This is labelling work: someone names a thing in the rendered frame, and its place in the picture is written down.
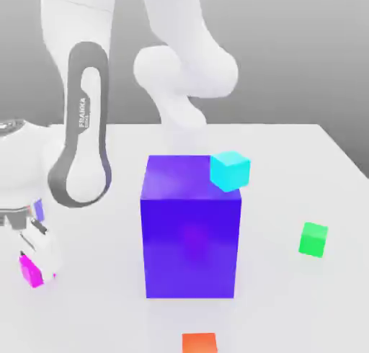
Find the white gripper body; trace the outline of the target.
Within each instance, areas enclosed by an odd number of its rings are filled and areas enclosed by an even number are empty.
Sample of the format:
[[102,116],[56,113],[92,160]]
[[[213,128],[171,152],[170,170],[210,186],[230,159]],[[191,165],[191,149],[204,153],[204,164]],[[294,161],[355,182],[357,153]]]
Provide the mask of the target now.
[[63,263],[55,234],[40,221],[29,220],[19,236],[21,250],[40,270],[43,279],[53,279]]

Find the small magenta cube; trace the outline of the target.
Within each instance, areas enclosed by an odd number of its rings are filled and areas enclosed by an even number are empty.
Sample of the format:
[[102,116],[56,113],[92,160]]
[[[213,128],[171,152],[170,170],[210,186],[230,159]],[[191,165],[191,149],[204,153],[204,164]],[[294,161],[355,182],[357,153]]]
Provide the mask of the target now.
[[30,257],[23,251],[19,255],[19,265],[22,276],[32,288],[44,285],[58,274],[55,262],[44,256]]

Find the small orange cube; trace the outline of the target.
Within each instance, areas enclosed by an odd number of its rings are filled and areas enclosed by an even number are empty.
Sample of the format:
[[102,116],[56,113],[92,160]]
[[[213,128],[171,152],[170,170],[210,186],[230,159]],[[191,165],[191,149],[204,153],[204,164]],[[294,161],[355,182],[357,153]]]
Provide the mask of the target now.
[[182,353],[218,353],[215,333],[183,334]]

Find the small cyan cube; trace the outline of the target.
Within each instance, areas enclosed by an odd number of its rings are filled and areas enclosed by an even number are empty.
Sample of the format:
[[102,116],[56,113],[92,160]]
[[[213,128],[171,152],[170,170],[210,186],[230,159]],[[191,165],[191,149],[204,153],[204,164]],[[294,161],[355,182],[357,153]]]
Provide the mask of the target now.
[[224,192],[249,184],[251,161],[236,151],[224,151],[210,157],[210,180]]

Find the small green cube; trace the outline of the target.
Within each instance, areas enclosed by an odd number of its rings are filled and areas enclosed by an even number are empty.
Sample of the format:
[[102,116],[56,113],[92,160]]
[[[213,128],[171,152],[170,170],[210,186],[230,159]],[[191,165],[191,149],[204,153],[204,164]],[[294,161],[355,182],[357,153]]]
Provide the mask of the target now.
[[327,233],[327,226],[306,222],[303,226],[298,251],[301,254],[321,258],[324,255]]

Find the large blue box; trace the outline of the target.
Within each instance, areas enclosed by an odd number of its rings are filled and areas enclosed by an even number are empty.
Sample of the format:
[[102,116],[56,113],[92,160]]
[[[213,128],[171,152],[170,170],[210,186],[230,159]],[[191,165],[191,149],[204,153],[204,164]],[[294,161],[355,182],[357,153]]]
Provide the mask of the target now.
[[140,198],[147,298],[232,298],[241,194],[210,181],[209,156],[150,155]]

